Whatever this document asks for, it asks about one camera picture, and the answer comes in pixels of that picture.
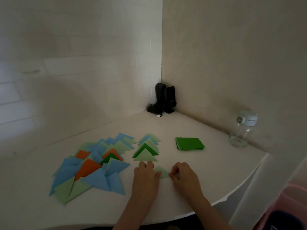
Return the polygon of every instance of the pink container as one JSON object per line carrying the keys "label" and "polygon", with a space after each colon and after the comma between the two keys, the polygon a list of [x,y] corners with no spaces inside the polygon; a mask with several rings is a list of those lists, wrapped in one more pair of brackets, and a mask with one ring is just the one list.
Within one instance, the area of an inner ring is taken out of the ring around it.
{"label": "pink container", "polygon": [[262,230],[269,215],[273,211],[285,211],[295,217],[307,227],[307,189],[294,184],[288,184],[279,198],[263,215],[256,230]]}

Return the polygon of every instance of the orange paper triangle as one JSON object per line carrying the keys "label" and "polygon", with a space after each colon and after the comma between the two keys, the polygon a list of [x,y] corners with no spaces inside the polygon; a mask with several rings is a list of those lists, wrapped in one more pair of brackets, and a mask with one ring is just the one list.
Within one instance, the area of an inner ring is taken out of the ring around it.
{"label": "orange paper triangle", "polygon": [[107,157],[107,155],[109,155],[110,153],[113,153],[115,156],[117,156],[118,160],[123,161],[123,159],[121,158],[120,155],[118,155],[118,153],[115,149],[111,149],[110,151],[108,151],[105,155],[102,156],[102,159],[105,159]]}
{"label": "orange paper triangle", "polygon": [[84,178],[87,175],[90,175],[101,167],[102,166],[100,164],[97,164],[91,159],[87,159],[81,166],[80,170],[77,172],[74,181],[78,180],[79,178]]}
{"label": "orange paper triangle", "polygon": [[90,152],[86,152],[86,151],[80,150],[80,151],[78,152],[78,154],[76,155],[76,158],[79,158],[79,159],[84,160],[85,158],[88,157],[89,154],[90,154]]}

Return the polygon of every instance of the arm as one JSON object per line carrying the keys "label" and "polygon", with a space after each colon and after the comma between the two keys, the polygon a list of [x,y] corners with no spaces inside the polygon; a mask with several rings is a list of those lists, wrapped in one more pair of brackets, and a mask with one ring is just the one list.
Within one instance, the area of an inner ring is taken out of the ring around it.
{"label": "arm", "polygon": [[161,172],[155,173],[151,161],[141,161],[134,169],[131,198],[113,230],[137,230],[149,212],[159,189]]}
{"label": "arm", "polygon": [[231,230],[204,197],[197,175],[186,162],[177,162],[169,176],[176,190],[188,202],[206,230]]}

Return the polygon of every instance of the white table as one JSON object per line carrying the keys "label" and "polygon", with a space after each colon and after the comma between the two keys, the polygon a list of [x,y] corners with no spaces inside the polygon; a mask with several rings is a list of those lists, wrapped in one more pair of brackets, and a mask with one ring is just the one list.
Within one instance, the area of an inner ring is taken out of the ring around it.
{"label": "white table", "polygon": [[[79,145],[100,138],[116,137],[119,132],[136,140],[151,132],[162,141],[156,156],[160,165],[170,171],[176,162],[187,162],[199,177],[205,197],[212,205],[226,200],[251,175],[265,152],[248,146],[231,146],[228,136],[177,112],[156,117],[140,112],[85,132],[48,147],[0,162],[0,229],[45,229],[69,225],[65,229],[114,225],[131,195],[133,151],[123,155],[131,166],[120,173],[126,195],[90,188],[64,207],[49,197],[51,177],[63,158],[74,155]],[[179,151],[175,137],[198,137],[203,151]],[[170,178],[160,180],[158,197],[143,224],[160,223],[193,214],[176,193]]]}

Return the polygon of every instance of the white bottle cap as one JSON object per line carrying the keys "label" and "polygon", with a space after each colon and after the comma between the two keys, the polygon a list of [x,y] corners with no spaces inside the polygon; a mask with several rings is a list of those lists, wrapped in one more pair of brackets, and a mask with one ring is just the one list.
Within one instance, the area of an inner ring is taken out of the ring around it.
{"label": "white bottle cap", "polygon": [[255,112],[248,110],[241,110],[237,117],[237,122],[247,126],[252,127],[257,123],[258,115]]}

